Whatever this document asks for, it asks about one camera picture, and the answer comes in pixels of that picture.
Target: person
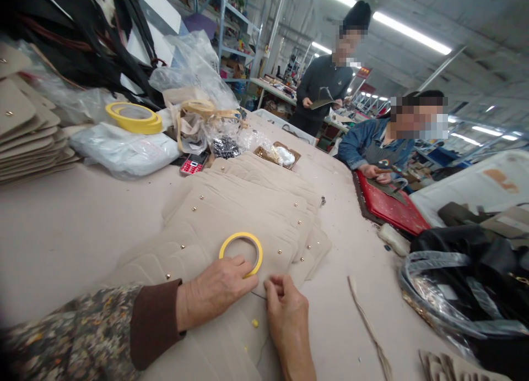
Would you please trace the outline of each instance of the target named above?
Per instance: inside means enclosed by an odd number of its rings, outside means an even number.
[[[82,295],[48,316],[2,331],[18,379],[137,379],[186,331],[220,316],[259,283],[241,255],[197,278]],[[264,282],[270,333],[286,380],[315,380],[309,303],[289,275]]]
[[[310,106],[317,100],[328,99],[330,95],[336,102],[333,109],[342,107],[353,79],[353,68],[347,65],[348,58],[367,33],[370,21],[371,7],[364,1],[358,1],[340,26],[336,49],[331,55],[315,58],[303,75],[296,91],[296,110],[289,119],[292,125],[316,136],[323,119],[329,114],[331,104],[314,110]]]
[[[355,125],[338,147],[336,158],[365,177],[389,184],[396,173],[377,171],[396,166],[405,170],[419,132],[431,130],[442,114],[444,94],[439,90],[413,92],[401,98],[402,105],[391,107],[382,118]]]

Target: mobile phone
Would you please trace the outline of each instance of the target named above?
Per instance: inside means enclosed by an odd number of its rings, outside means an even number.
[[[194,175],[195,173],[200,172],[206,159],[208,159],[208,155],[207,152],[203,152],[199,155],[189,154],[189,157],[187,157],[187,160],[180,168],[180,172],[186,175]]]

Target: denim jacket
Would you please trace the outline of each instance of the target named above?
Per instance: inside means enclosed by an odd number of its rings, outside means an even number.
[[[376,129],[376,121],[377,120],[375,119],[369,119],[356,124],[349,130],[340,143],[338,147],[338,158],[345,162],[351,170],[358,169],[361,165],[368,164],[364,159],[364,155],[373,140],[377,145],[382,143],[380,137],[389,122],[389,118],[380,119],[378,129]],[[395,163],[395,165],[402,170],[406,167],[406,161],[413,150],[415,140],[397,139],[385,147],[387,150],[396,151],[404,140],[408,141],[408,145],[401,150],[400,157]]]

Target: yellow tape roll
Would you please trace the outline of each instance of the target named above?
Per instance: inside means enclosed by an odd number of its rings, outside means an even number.
[[[261,264],[263,262],[263,248],[261,246],[261,242],[259,242],[259,240],[255,237],[255,235],[252,235],[252,234],[250,234],[248,232],[237,232],[237,233],[231,235],[227,240],[224,241],[224,243],[220,247],[219,259],[224,258],[224,252],[226,251],[226,247],[228,247],[228,245],[231,242],[233,242],[234,240],[240,239],[240,238],[247,238],[250,241],[252,241],[252,243],[255,246],[255,248],[257,249],[257,253],[258,253],[257,263],[255,264],[253,269],[244,276],[246,278],[246,277],[249,277],[251,275],[257,274],[257,271],[259,271],[259,268],[261,268]]]
[[[163,130],[160,116],[146,107],[133,103],[115,102],[107,105],[105,110],[121,128],[129,132],[155,134]]]

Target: red cutting board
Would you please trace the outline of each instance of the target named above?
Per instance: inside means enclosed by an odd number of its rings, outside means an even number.
[[[354,171],[353,173],[357,174],[369,213],[388,222],[393,227],[400,228],[415,236],[430,228],[430,225],[421,216],[408,194],[401,191],[402,197],[408,204],[406,206],[392,196],[370,185],[361,172]]]

